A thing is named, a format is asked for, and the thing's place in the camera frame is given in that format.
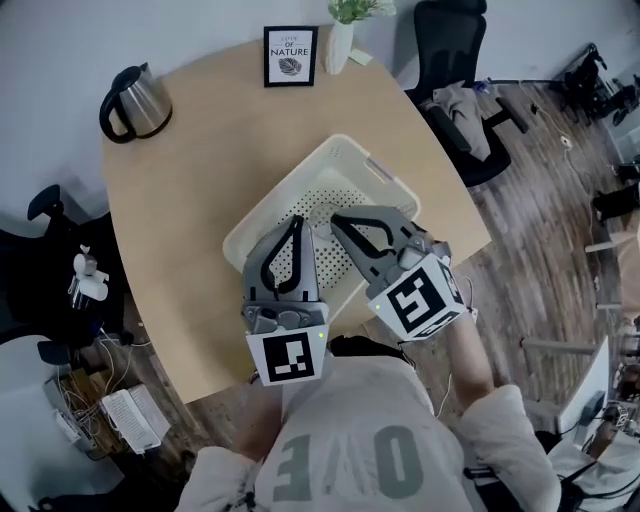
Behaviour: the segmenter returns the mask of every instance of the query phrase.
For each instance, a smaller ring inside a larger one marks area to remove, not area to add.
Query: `white plastic basket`
[[[394,206],[411,220],[420,213],[420,200],[402,181],[352,138],[332,135],[227,235],[222,245],[225,258],[242,272],[249,252],[264,235],[291,215],[302,215],[312,227],[320,296],[329,306],[331,322],[365,280],[331,233],[329,220],[335,211],[359,204]],[[384,239],[381,230],[358,229],[374,245]],[[290,254],[291,241],[270,266],[276,282],[291,276]]]

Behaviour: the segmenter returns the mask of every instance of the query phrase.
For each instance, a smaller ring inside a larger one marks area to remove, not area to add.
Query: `picture frame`
[[[313,86],[318,27],[264,27],[264,86]]]

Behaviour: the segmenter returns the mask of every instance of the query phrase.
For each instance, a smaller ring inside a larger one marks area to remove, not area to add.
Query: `white device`
[[[105,281],[109,281],[109,274],[98,270],[97,260],[89,254],[89,247],[80,246],[82,251],[73,259],[73,276],[68,293],[71,295],[72,304],[83,304],[83,298],[103,301],[109,294],[109,288]]]
[[[114,425],[138,455],[160,446],[169,422],[144,384],[116,391],[102,399]]]

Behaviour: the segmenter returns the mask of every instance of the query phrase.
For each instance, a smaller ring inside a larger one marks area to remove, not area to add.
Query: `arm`
[[[264,387],[258,379],[249,388],[244,418],[231,450],[200,450],[176,512],[222,512],[243,501],[247,480],[264,459],[282,426],[281,387]]]
[[[494,390],[489,358],[470,313],[463,313],[449,326],[447,354],[453,387],[465,410]]]
[[[465,409],[458,432],[525,512],[557,510],[560,480],[536,439],[520,389],[512,385],[495,389],[491,365],[470,314],[451,325],[447,341],[454,389]]]

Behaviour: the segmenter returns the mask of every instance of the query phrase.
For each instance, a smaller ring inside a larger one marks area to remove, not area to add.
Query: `chair armrest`
[[[64,207],[60,202],[60,185],[51,185],[41,191],[29,203],[27,219],[33,220],[43,213],[49,217],[61,215]]]
[[[471,151],[471,145],[460,133],[460,130],[456,128],[453,121],[444,113],[444,110],[436,106],[426,111],[418,110],[420,110],[422,117],[435,133],[440,144],[445,145],[446,143],[460,153],[469,153]]]
[[[502,107],[502,110],[486,120],[486,123],[491,128],[498,126],[505,121],[511,120],[518,127],[518,130],[520,130],[522,133],[527,133],[529,131],[529,125],[509,100],[499,97],[496,98],[496,103]]]

